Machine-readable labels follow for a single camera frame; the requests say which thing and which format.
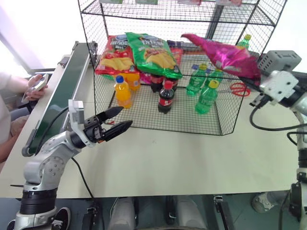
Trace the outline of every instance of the green soda bottle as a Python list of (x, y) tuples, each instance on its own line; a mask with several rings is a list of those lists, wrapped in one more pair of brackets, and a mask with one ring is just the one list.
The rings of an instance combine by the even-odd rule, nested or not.
[(192, 73), (187, 86), (187, 95), (195, 96), (201, 90), (203, 82), (206, 80), (207, 65), (201, 64), (197, 70)]
[(250, 39), (251, 39), (251, 35), (250, 34), (245, 35), (244, 39), (242, 41), (240, 41), (237, 46), (238, 47), (244, 47), (244, 48), (246, 48), (248, 50)]
[(222, 82), (223, 80), (223, 71), (220, 69), (215, 69), (215, 71), (207, 77), (205, 81), (205, 86), (204, 88), (207, 88), (211, 80), (217, 80), (219, 83)]
[(203, 88), (198, 102), (195, 106), (195, 111), (199, 114), (206, 114), (210, 111), (215, 99), (217, 98), (216, 88), (219, 86), (217, 80), (211, 80), (209, 86)]

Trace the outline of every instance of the bottle cap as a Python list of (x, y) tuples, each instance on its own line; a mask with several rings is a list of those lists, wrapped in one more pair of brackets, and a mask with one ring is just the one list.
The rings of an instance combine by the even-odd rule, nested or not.
[(206, 70), (207, 69), (207, 65), (206, 64), (200, 64), (199, 67), (201, 70)]
[(165, 81), (165, 83), (164, 83), (164, 88), (165, 88), (166, 90), (172, 89), (172, 88), (173, 88), (173, 83), (172, 83), (170, 80)]
[(246, 39), (246, 40), (249, 41), (249, 40), (251, 39), (251, 35), (250, 35), (250, 34), (245, 35), (245, 36), (244, 36), (244, 39)]
[(124, 78), (121, 75), (116, 76), (116, 83), (123, 83), (124, 82)]
[(219, 82), (217, 80), (211, 80), (209, 83), (209, 87), (212, 89), (216, 89), (219, 86)]

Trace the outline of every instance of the orange soda bottle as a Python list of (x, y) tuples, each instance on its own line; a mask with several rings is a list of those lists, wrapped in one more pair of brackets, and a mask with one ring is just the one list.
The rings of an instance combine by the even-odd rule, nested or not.
[(129, 109), (132, 105), (131, 94), (129, 91), (129, 85), (124, 81), (123, 76), (118, 75), (116, 77), (116, 85), (114, 86), (116, 91), (116, 99), (119, 106)]
[(123, 73), (125, 81), (129, 85), (129, 89), (137, 91), (141, 87), (140, 74), (139, 73)]

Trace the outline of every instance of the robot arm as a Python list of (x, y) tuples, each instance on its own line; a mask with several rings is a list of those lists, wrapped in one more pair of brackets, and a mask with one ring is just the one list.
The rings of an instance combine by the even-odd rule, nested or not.
[(109, 130), (101, 127), (105, 120), (116, 116), (122, 109), (113, 107), (84, 120), (83, 103), (69, 100), (72, 131), (50, 138), (24, 167), (26, 183), (20, 211), (16, 214), (15, 230), (52, 223), (56, 214), (57, 189), (67, 161), (85, 146), (93, 147), (97, 142), (109, 141), (125, 132), (132, 121), (121, 122)]
[[(307, 230), (307, 93), (300, 87), (297, 78), (288, 70), (292, 70), (301, 60), (293, 51), (270, 51), (264, 58), (264, 63), (259, 64), (267, 78), (261, 81), (261, 94), (251, 103), (257, 109), (260, 109), (268, 101), (271, 104), (281, 104), (290, 108), (297, 117), (300, 125), (297, 127), (297, 150), (298, 150), (298, 169), (296, 177), (298, 182), (292, 184), (290, 190), (290, 207), (289, 211), (293, 216), (300, 219), (300, 230)], [(268, 129), (269, 131), (278, 131), (277, 129)]]

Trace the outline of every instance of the red bottle cap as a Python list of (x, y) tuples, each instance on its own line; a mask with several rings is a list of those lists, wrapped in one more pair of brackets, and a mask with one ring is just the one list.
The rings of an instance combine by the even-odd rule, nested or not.
[(173, 88), (173, 83), (170, 80), (166, 80), (165, 83), (164, 83), (164, 88), (166, 90), (172, 89)]

